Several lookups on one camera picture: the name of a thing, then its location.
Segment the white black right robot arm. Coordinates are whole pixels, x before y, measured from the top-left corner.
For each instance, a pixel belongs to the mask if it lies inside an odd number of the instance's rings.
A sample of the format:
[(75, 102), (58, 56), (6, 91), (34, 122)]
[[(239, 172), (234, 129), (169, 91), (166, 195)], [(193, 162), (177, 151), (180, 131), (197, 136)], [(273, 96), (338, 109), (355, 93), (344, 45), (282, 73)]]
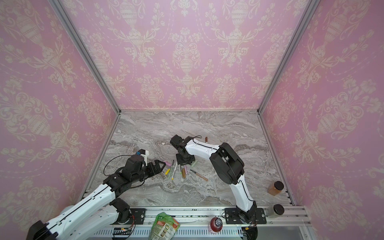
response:
[(183, 139), (178, 135), (173, 136), (170, 143), (178, 151), (176, 158), (180, 166), (192, 165), (196, 156), (209, 160), (219, 178), (230, 186), (240, 211), (239, 218), (246, 224), (256, 220), (257, 204), (245, 181), (245, 164), (229, 144), (211, 145), (195, 137)]

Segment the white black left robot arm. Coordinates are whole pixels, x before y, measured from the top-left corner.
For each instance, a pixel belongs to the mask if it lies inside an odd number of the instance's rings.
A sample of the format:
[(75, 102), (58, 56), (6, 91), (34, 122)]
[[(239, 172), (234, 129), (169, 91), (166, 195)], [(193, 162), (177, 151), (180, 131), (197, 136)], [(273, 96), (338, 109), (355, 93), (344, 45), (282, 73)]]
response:
[(166, 166), (163, 161), (145, 162), (144, 155), (132, 155), (125, 166), (117, 169), (92, 193), (77, 204), (66, 208), (57, 217), (43, 223), (34, 223), (28, 240), (86, 240), (97, 231), (113, 223), (125, 223), (131, 218), (130, 206), (120, 195), (136, 182), (160, 174)]

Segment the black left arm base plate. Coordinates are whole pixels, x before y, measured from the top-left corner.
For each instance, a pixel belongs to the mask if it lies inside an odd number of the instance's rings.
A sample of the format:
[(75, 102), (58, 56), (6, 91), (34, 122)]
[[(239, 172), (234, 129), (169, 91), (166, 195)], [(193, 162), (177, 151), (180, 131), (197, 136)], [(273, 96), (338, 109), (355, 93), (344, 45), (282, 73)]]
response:
[(117, 223), (120, 225), (142, 225), (145, 220), (146, 209), (133, 208), (119, 214)]

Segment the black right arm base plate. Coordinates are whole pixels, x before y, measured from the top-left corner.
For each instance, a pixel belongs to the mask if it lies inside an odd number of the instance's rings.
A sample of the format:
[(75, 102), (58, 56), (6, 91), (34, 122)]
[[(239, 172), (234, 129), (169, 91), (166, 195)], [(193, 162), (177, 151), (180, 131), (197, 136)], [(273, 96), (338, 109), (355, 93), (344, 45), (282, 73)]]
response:
[(267, 223), (266, 215), (262, 208), (257, 208), (251, 214), (245, 213), (238, 208), (225, 208), (223, 218), (226, 224), (229, 225), (264, 225)]

